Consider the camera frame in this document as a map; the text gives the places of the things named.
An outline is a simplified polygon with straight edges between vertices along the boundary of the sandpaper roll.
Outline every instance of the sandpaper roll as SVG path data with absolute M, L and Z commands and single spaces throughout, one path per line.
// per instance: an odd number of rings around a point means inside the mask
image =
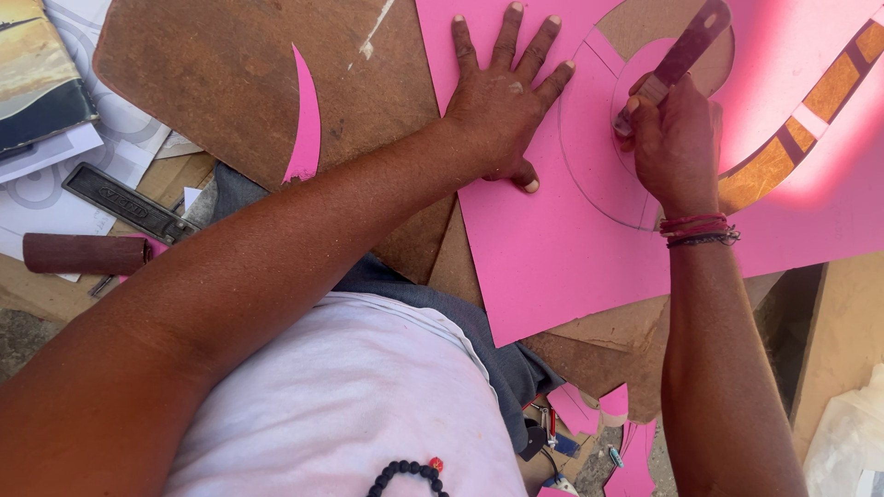
M 143 238 L 25 233 L 22 249 L 31 272 L 131 276 L 150 260 Z

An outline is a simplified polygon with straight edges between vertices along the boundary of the white t-shirt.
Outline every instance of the white t-shirt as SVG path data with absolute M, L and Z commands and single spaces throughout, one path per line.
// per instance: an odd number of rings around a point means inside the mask
M 362 497 L 390 461 L 439 457 L 453 497 L 526 495 L 488 374 L 436 310 L 329 293 L 212 390 L 164 495 Z M 432 497 L 397 474 L 384 497 Z

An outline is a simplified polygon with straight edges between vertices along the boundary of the book cover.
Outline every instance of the book cover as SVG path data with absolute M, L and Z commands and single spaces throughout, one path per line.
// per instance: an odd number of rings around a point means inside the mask
M 0 2 L 0 154 L 98 119 L 42 0 Z

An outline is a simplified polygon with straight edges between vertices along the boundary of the hand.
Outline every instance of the hand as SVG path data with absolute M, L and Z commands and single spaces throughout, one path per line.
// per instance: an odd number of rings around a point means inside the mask
M 531 90 L 531 82 L 561 29 L 559 16 L 550 16 L 515 70 L 511 70 L 523 10 L 519 2 L 507 7 L 491 65 L 484 71 L 476 61 L 466 20 L 461 15 L 454 17 L 451 30 L 461 78 L 445 119 L 458 124 L 464 140 L 480 157 L 479 176 L 486 180 L 510 178 L 526 192 L 534 193 L 540 187 L 539 179 L 534 166 L 522 155 L 546 112 L 574 75 L 575 64 L 559 64 L 536 90 Z
M 670 219 L 719 211 L 718 163 L 721 106 L 697 91 L 690 74 L 669 90 L 659 107 L 629 91 L 627 108 L 635 136 L 621 149 L 636 152 L 636 175 Z

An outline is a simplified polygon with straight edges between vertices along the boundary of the fingernail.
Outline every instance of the fingernail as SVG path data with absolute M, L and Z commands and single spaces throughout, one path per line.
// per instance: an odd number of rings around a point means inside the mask
M 640 103 L 638 102 L 638 98 L 637 98 L 637 97 L 634 97 L 634 96 L 631 96 L 631 97 L 629 98 L 629 100 L 626 101 L 626 109 L 627 109 L 627 110 L 629 111 L 629 113 L 631 114 L 631 113 L 635 112 L 636 109 L 638 109 L 638 105 L 639 105 L 639 104 L 640 104 Z

